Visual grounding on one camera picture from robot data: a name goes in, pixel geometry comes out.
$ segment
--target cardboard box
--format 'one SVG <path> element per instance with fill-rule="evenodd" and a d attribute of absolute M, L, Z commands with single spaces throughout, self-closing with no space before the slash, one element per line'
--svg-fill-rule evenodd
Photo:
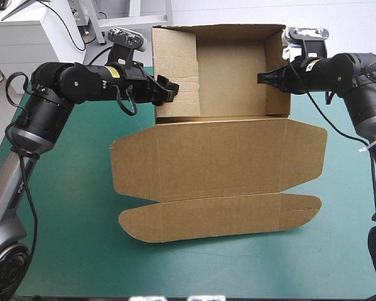
<path fill-rule="evenodd" d="M 180 85 L 154 128 L 115 141 L 115 190 L 159 202 L 121 213 L 164 242 L 288 230 L 321 202 L 281 191 L 318 177 L 326 131 L 288 120 L 290 95 L 256 83 L 285 64 L 277 24 L 153 29 L 155 74 Z"/>

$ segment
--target black cable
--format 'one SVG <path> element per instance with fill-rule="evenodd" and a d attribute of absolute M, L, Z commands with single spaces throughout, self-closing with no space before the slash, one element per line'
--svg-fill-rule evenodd
<path fill-rule="evenodd" d="M 328 124 L 330 124 L 330 126 L 337 132 L 339 133 L 341 136 L 345 137 L 345 138 L 348 138 L 348 139 L 351 139 L 351 140 L 355 140 L 355 141 L 358 141 L 358 142 L 361 142 L 364 146 L 368 146 L 368 142 L 366 142 L 365 140 L 363 139 L 360 139 L 360 138 L 357 138 L 357 137 L 354 137 L 354 136 L 351 136 L 351 135 L 348 135 L 344 132 L 342 132 L 341 130 L 339 130 L 334 124 L 333 122 L 330 121 L 330 119 L 323 113 L 323 111 L 321 110 L 321 108 L 318 106 L 318 104 L 315 102 L 315 99 L 313 99 L 311 93 L 309 92 L 309 89 L 308 87 L 305 85 L 304 81 L 302 80 L 302 78 L 300 77 L 300 75 L 298 74 L 298 72 L 295 70 L 295 68 L 293 67 L 293 65 L 291 64 L 290 62 L 290 59 L 288 60 L 288 64 L 290 65 L 290 68 L 291 70 L 293 70 L 295 76 L 297 77 L 297 79 L 300 81 L 300 83 L 303 85 L 303 88 L 305 89 L 305 92 L 306 94 L 308 95 L 309 99 L 311 100 L 311 102 L 313 103 L 313 105 L 315 106 L 315 108 L 317 109 L 317 111 L 320 113 L 320 115 L 323 117 L 323 119 L 325 119 L 327 121 Z M 371 173 L 372 173 L 372 187 L 373 187 L 373 203 L 374 203 L 374 206 L 375 206 L 375 215 L 376 215 L 376 173 L 375 173 L 375 158 L 373 156 L 373 152 L 372 152 L 372 149 L 368 149 L 369 150 L 369 156 L 370 156 L 370 170 L 371 170 Z"/>
<path fill-rule="evenodd" d="M 71 42 L 73 42 L 73 44 L 74 44 L 74 46 L 75 46 L 76 49 L 78 49 L 79 51 L 85 51 L 86 50 L 86 45 L 85 44 L 83 44 L 83 48 L 79 48 L 76 45 L 76 43 L 75 43 L 75 41 L 74 41 L 74 39 L 73 39 L 73 37 L 72 37 L 72 35 L 70 33 L 70 30 L 68 29 L 67 25 L 65 24 L 63 18 L 53 8 L 51 8 L 46 3 L 44 3 L 44 2 L 42 2 L 40 0 L 36 0 L 36 2 L 39 2 L 40 4 L 46 6 L 48 9 L 50 9 L 52 12 L 54 12 L 57 15 L 57 17 L 60 19 L 60 21 L 63 23 L 65 29 L 67 30 L 68 36 L 70 36 Z"/>
<path fill-rule="evenodd" d="M 99 14 L 104 14 L 105 18 L 107 19 L 107 15 L 103 11 L 100 11 Z"/>
<path fill-rule="evenodd" d="M 104 54 L 106 51 L 109 51 L 112 47 L 107 47 L 105 48 L 104 50 L 102 50 L 101 52 L 99 52 L 93 59 L 92 61 L 89 62 L 88 66 L 92 65 L 98 58 L 99 56 L 101 56 L 102 54 Z"/>
<path fill-rule="evenodd" d="M 96 37 L 94 37 L 92 40 L 90 40 L 89 42 L 83 42 L 85 45 L 87 45 L 87 44 L 90 44 L 90 43 L 92 43 L 93 41 L 95 41 L 96 40 Z"/>
<path fill-rule="evenodd" d="M 23 89 L 25 91 L 25 93 L 27 94 L 31 94 L 30 91 L 28 91 L 27 87 L 28 87 L 28 83 L 29 83 L 29 79 L 28 77 L 26 76 L 25 73 L 22 73 L 22 72 L 16 72 L 16 73 L 13 73 L 12 75 L 10 75 L 7 79 L 7 82 L 6 82 L 6 96 L 7 96 L 7 101 L 9 102 L 10 105 L 12 105 L 13 107 L 16 107 L 16 108 L 20 108 L 24 114 L 25 114 L 25 120 L 26 122 L 28 122 L 28 110 L 26 110 L 26 108 L 22 105 L 17 105 L 13 102 L 13 100 L 11 99 L 11 97 L 9 96 L 9 92 L 8 92 L 8 89 L 9 89 L 9 86 L 10 86 L 10 83 L 18 76 L 23 76 L 25 77 L 25 81 L 24 81 L 24 85 L 23 85 Z M 29 263 L 28 263 L 28 266 L 31 264 L 32 262 L 32 259 L 33 259 L 33 255 L 35 253 L 35 249 L 36 249 L 36 242 L 38 240 L 38 214 L 36 212 L 36 208 L 34 206 L 34 203 L 33 203 L 33 199 L 32 199 L 32 195 L 31 195 L 31 191 L 29 190 L 29 182 L 28 182 L 28 177 L 26 175 L 26 171 L 25 171 L 25 164 L 24 164 L 24 158 L 25 158 L 25 151 L 23 151 L 13 140 L 13 138 L 11 137 L 11 133 L 10 133 L 10 130 L 11 128 L 16 124 L 16 122 L 11 122 L 9 125 L 7 125 L 4 133 L 6 135 L 6 138 L 8 139 L 8 141 L 10 142 L 10 144 L 14 147 L 14 149 L 16 150 L 16 152 L 18 153 L 18 156 L 19 156 L 19 165 L 21 167 L 21 176 L 22 176 L 22 181 L 24 183 L 24 187 L 25 187 L 25 192 L 26 192 L 26 196 L 27 196 L 27 199 L 28 199 L 28 203 L 29 203 L 29 207 L 31 208 L 31 211 L 32 211 L 32 215 L 33 215 L 33 221 L 34 221 L 34 226 L 33 226 L 33 240 L 32 240 L 32 246 L 31 246 L 31 252 L 29 254 Z"/>
<path fill-rule="evenodd" d="M 33 255 L 35 253 L 36 241 L 38 240 L 38 214 L 36 213 L 36 208 L 32 200 L 31 191 L 29 190 L 28 177 L 26 176 L 26 173 L 25 173 L 24 156 L 22 155 L 19 155 L 19 165 L 21 166 L 21 173 L 23 176 L 25 192 L 28 198 L 29 207 L 31 208 L 33 221 L 34 221 L 32 247 L 31 247 L 31 253 L 29 254 L 29 264 L 28 264 L 29 266 L 32 262 Z"/>

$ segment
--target green tabletop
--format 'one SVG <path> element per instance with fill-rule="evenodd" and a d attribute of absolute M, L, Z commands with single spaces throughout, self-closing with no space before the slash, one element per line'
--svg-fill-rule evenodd
<path fill-rule="evenodd" d="M 326 107 L 324 94 L 315 96 L 339 128 L 354 133 L 341 99 Z M 373 226 L 368 154 L 328 128 L 306 96 L 292 99 L 290 118 L 329 133 L 322 176 L 289 190 L 319 196 L 318 216 L 287 232 L 159 244 L 137 241 L 118 224 L 123 210 L 151 202 L 114 191 L 109 151 L 115 139 L 153 126 L 154 108 L 139 105 L 138 115 L 129 117 L 116 102 L 78 105 L 31 178 L 38 245 L 18 294 L 360 298 L 375 293 L 367 250 Z M 3 141 L 0 163 L 8 150 Z M 19 215 L 30 243 L 33 220 L 25 198 Z"/>

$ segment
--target white cabinet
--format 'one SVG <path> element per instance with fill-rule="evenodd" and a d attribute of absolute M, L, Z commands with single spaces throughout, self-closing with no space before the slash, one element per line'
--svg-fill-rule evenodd
<path fill-rule="evenodd" d="M 41 3 L 34 3 L 1 21 L 20 2 L 12 0 L 0 12 L 0 69 L 5 77 L 22 71 L 30 78 L 36 67 L 47 61 L 83 63 L 85 51 L 76 49 L 60 19 Z M 52 0 L 49 5 L 63 18 L 75 43 L 83 49 L 68 1 Z M 22 82 L 15 80 L 11 84 L 17 93 L 23 93 Z"/>

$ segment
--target box flap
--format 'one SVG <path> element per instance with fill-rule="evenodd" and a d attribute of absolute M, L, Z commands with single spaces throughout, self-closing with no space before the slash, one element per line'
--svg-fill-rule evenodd
<path fill-rule="evenodd" d="M 318 177 L 325 146 L 286 118 L 156 125 L 113 143 L 114 185 L 159 202 L 276 193 Z"/>
<path fill-rule="evenodd" d="M 156 26 L 174 31 L 194 33 L 198 42 L 227 42 L 237 43 L 243 41 L 260 42 L 268 39 L 285 29 L 282 24 L 213 24 L 198 26 Z"/>
<path fill-rule="evenodd" d="M 119 222 L 134 238 L 155 243 L 289 230 L 320 206 L 315 196 L 257 194 L 153 204 L 122 212 Z"/>
<path fill-rule="evenodd" d="M 155 78 L 160 74 L 180 85 L 172 105 L 156 108 L 157 116 L 200 116 L 195 34 L 153 28 L 152 36 Z"/>

